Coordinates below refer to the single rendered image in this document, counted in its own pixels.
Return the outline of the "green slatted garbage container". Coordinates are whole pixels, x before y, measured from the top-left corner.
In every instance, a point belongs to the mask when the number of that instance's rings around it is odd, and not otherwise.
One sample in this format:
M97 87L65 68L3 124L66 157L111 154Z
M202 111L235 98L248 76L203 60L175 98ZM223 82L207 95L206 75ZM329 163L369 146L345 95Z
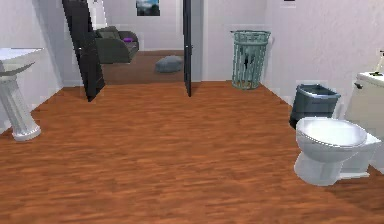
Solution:
M264 30L235 30L232 86L253 90L259 86L271 33Z

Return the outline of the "dark blue garbage bin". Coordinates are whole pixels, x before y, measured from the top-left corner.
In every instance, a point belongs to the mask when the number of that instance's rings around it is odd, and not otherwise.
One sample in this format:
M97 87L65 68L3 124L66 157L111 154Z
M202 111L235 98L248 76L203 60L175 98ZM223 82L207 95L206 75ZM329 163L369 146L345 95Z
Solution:
M296 128L304 117L331 118L341 95L320 84L299 84L293 102L289 124Z

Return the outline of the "grey floor cushion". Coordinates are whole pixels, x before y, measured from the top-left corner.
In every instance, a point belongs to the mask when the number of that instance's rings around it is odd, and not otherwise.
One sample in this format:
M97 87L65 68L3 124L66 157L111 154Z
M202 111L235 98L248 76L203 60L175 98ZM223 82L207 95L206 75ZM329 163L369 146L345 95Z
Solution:
M176 55L166 56L155 63L155 70L160 73L172 73L180 71L183 60Z

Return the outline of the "black room door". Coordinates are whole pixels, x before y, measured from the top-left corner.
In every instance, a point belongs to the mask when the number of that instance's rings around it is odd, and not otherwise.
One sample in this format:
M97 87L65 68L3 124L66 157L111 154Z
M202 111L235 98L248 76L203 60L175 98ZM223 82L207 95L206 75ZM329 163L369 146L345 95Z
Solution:
M191 97L191 0L183 0L184 36L184 83L188 97Z
M62 0L87 100L105 86L87 0Z

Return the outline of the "dark grey sofa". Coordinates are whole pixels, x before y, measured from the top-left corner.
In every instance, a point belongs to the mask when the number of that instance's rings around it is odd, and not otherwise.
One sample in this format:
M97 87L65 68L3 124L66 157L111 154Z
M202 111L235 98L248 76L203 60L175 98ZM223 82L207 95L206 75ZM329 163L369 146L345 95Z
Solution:
M115 26L108 26L94 33L101 64L130 63L140 49L138 37L132 31L119 31ZM124 42L124 38L133 41Z

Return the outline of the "white toilet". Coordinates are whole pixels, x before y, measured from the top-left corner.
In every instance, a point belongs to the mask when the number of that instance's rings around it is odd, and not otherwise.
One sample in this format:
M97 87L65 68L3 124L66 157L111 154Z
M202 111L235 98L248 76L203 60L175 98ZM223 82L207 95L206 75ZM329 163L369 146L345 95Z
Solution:
M296 125L294 171L309 184L367 177L369 167L384 175L384 76L362 72L355 82L363 88L354 85L343 118L305 117Z

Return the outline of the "pale spray bottle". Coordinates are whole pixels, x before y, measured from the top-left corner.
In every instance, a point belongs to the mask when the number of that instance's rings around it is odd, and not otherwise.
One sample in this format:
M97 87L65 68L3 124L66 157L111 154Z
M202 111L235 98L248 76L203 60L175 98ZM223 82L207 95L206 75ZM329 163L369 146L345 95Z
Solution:
M373 72L369 72L369 75L372 75L372 76L384 76L381 72L380 72L380 69L382 67L382 65L384 64L384 50L380 50L380 59L379 59L379 62L375 68L375 70Z

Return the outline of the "framed wall picture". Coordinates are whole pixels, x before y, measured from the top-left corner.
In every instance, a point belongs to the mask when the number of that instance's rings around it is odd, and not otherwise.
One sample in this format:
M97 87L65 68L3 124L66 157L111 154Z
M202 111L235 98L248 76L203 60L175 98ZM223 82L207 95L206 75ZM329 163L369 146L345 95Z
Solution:
M138 16L159 16L159 0L136 0Z

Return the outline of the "white pedestal sink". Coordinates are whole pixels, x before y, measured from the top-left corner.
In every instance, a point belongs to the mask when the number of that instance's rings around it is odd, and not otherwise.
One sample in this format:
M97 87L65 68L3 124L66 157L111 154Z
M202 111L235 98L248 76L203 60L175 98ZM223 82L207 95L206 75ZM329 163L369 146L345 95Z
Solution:
M17 83L17 75L35 62L43 48L0 48L0 102L16 141L31 140L41 134Z

